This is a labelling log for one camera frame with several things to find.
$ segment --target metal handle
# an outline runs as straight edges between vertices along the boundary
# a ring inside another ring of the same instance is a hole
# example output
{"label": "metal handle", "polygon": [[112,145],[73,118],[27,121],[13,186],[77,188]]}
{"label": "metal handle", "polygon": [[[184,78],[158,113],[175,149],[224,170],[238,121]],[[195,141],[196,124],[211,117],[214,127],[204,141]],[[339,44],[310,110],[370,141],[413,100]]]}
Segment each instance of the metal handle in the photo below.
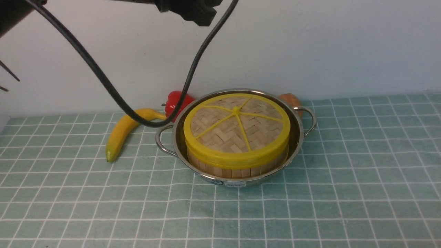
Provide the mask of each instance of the metal handle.
{"label": "metal handle", "polygon": [[162,142],[161,142],[161,133],[164,132],[165,130],[167,130],[167,129],[171,129],[171,128],[173,128],[173,125],[168,125],[168,126],[161,127],[161,128],[158,129],[158,131],[156,132],[156,137],[155,137],[156,145],[157,145],[157,146],[159,147],[159,149],[161,149],[163,152],[165,152],[165,153],[167,153],[167,154],[169,154],[169,155],[172,155],[173,157],[178,157],[178,154],[176,154],[176,152],[174,152],[174,151],[172,151],[172,150],[169,150],[169,149],[166,148],[166,147],[162,144]]}
{"label": "metal handle", "polygon": [[306,111],[312,117],[312,125],[309,128],[309,130],[306,131],[305,134],[303,135],[304,137],[306,137],[310,132],[314,131],[314,129],[316,128],[316,126],[317,126],[317,117],[315,116],[314,112],[310,108],[307,108],[307,107],[303,107],[303,106],[294,107],[294,110],[296,110],[296,111],[299,111],[299,110],[300,111]]}

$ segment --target yellow plastic rim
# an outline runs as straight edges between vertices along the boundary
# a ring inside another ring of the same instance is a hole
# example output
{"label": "yellow plastic rim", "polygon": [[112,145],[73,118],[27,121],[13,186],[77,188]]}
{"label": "yellow plastic rim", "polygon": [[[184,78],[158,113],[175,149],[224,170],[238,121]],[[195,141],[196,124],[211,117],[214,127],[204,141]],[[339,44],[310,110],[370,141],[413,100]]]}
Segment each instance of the yellow plastic rim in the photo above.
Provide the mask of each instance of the yellow plastic rim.
{"label": "yellow plastic rim", "polygon": [[[234,109],[227,109],[220,106],[210,106],[209,104],[224,98],[230,98],[230,97],[246,97],[249,98],[247,101],[245,101],[242,106],[240,106],[239,109],[236,107]],[[240,112],[240,109],[250,100],[250,99],[258,99],[260,101],[264,101],[268,104],[270,104],[272,107],[274,107],[281,115],[281,119],[274,119],[269,116],[262,116],[259,114],[253,114],[253,113],[243,113]],[[231,112],[232,114],[228,117],[224,118],[221,121],[218,121],[215,123],[212,127],[205,130],[202,134],[198,135],[197,137],[193,136],[193,133],[191,132],[191,121],[194,118],[194,115],[201,109],[201,108],[220,108],[224,109],[226,111]],[[253,115],[258,116],[262,118],[267,118],[271,120],[280,121],[283,123],[282,131],[280,132],[279,136],[271,142],[269,145],[265,146],[264,148],[258,149],[258,150],[250,150],[250,146],[247,140],[247,137],[244,135],[244,129],[242,127],[242,122],[239,119],[239,115]],[[245,139],[245,142],[247,143],[248,152],[245,153],[225,153],[217,150],[210,149],[204,145],[202,145],[197,139],[217,126],[222,121],[228,119],[228,118],[238,118],[239,125],[243,131],[243,136]],[[184,136],[185,141],[187,144],[187,149],[189,152],[191,152],[197,159],[202,161],[203,163],[206,163],[208,165],[212,165],[221,169],[249,169],[254,167],[259,167],[262,165],[266,165],[270,162],[272,162],[275,158],[280,156],[285,148],[288,145],[289,140],[289,132],[291,128],[291,122],[289,120],[288,114],[281,108],[277,103],[261,97],[256,96],[252,94],[226,94],[217,96],[214,98],[211,98],[209,100],[206,100],[199,104],[198,106],[194,107],[186,117],[184,121]]]}

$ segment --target banana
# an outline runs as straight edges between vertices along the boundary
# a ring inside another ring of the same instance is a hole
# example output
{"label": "banana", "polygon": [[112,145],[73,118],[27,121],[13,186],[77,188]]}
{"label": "banana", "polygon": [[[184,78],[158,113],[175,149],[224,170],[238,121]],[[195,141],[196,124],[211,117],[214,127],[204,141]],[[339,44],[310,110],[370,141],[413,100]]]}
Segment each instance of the banana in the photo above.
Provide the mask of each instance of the banana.
{"label": "banana", "polygon": [[[146,120],[160,119],[165,120],[165,115],[154,111],[153,109],[138,109],[135,111],[138,115]],[[127,136],[132,130],[139,126],[139,123],[130,118],[128,115],[123,116],[113,128],[112,133],[107,141],[106,159],[107,162],[114,162],[123,148]]]}

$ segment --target pot label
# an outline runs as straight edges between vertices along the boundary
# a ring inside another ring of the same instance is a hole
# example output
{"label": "pot label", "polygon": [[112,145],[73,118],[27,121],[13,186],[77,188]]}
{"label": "pot label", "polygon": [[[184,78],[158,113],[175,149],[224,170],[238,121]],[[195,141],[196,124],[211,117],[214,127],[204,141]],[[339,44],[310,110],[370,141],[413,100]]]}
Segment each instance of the pot label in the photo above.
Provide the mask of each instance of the pot label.
{"label": "pot label", "polygon": [[224,182],[220,181],[220,180],[208,179],[208,178],[204,178],[204,179],[214,185],[223,185],[224,184]]}
{"label": "pot label", "polygon": [[224,182],[224,185],[227,187],[241,188],[245,187],[247,184],[245,182]]}

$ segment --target black cable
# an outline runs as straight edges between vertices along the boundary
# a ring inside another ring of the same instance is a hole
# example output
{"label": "black cable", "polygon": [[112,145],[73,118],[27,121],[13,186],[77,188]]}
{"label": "black cable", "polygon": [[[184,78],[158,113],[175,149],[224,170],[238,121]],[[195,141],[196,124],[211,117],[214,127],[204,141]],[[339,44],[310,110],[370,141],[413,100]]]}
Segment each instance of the black cable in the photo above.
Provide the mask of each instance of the black cable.
{"label": "black cable", "polygon": [[188,76],[184,84],[184,88],[182,89],[182,95],[179,98],[178,103],[176,104],[176,108],[173,110],[171,115],[166,120],[160,122],[154,122],[154,121],[145,120],[144,118],[139,116],[124,101],[124,99],[116,91],[116,89],[109,81],[109,79],[106,77],[106,75],[101,70],[101,68],[98,66],[98,64],[93,60],[92,56],[90,56],[90,54],[86,51],[83,45],[81,45],[81,43],[75,38],[75,36],[55,16],[53,16],[45,7],[37,3],[35,0],[25,0],[25,1],[29,3],[38,13],[44,16],[44,18],[46,18],[46,20],[48,20],[67,39],[67,41],[69,41],[69,43],[75,48],[75,50],[80,54],[80,56],[84,59],[84,61],[89,65],[89,67],[92,69],[92,71],[95,73],[95,75],[103,84],[104,88],[106,88],[107,92],[109,92],[109,94],[112,96],[115,102],[120,106],[120,108],[133,120],[147,127],[152,127],[152,128],[165,126],[176,117],[176,115],[179,112],[179,109],[181,108],[184,102],[185,96],[187,94],[188,88],[190,87],[191,80],[193,79],[194,72],[196,71],[196,67],[198,66],[202,54],[204,53],[205,49],[208,47],[210,42],[213,40],[214,36],[216,36],[218,31],[221,29],[221,27],[230,17],[231,13],[233,12],[234,8],[239,2],[239,0],[232,0],[225,14],[221,17],[219,22],[216,24],[216,26],[213,28],[213,30],[210,32],[210,34],[207,36],[207,38],[204,40],[201,47],[199,48],[198,53],[194,57],[193,63],[191,64],[190,71],[188,72]]}

